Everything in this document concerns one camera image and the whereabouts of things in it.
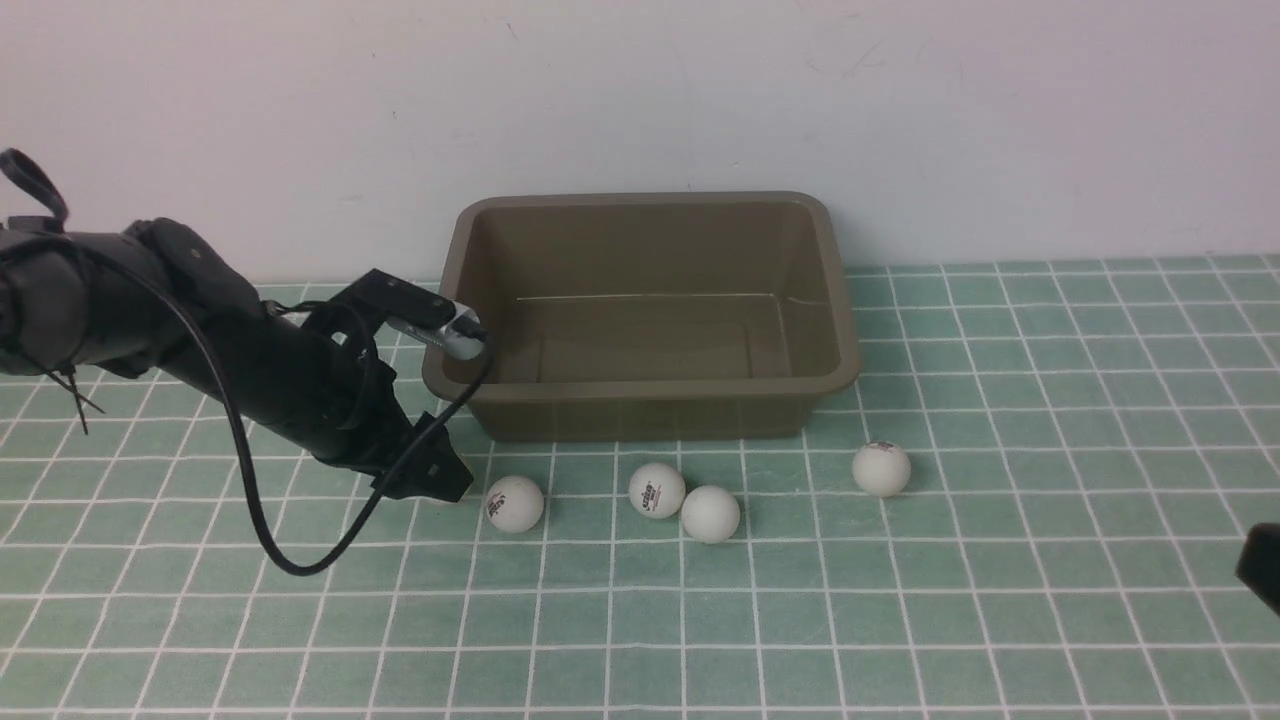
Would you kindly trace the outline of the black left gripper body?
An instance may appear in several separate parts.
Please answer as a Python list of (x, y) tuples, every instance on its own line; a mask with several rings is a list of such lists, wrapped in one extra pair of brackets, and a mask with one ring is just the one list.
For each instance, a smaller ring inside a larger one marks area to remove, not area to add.
[[(262, 427), (316, 460), (361, 473), (385, 473), (413, 427), (394, 397), (396, 372), (378, 355), (376, 332), (389, 314), (361, 300), (268, 300), (262, 354)], [(287, 313), (305, 313), (297, 325)]]

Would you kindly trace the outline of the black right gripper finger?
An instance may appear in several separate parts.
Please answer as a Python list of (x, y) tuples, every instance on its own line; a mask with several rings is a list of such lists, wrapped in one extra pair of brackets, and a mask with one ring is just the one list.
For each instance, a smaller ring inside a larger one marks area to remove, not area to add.
[(1235, 575), (1272, 612), (1279, 615), (1279, 524), (1257, 523), (1245, 536)]

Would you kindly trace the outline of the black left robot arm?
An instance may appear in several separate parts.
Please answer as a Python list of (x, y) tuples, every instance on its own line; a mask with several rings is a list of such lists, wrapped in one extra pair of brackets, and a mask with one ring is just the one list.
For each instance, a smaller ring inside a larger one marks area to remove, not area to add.
[(475, 478), (447, 430), (411, 421), (396, 370), (376, 355), (389, 324), (417, 334), (444, 304), (370, 270), (302, 324), (259, 296), (188, 225), (159, 218), (122, 233), (56, 236), (33, 218), (3, 228), (3, 373), (97, 366), (136, 379), (160, 369), (220, 398), (188, 313), (230, 382), (239, 414), (317, 461), (362, 473), (389, 498), (454, 502)]

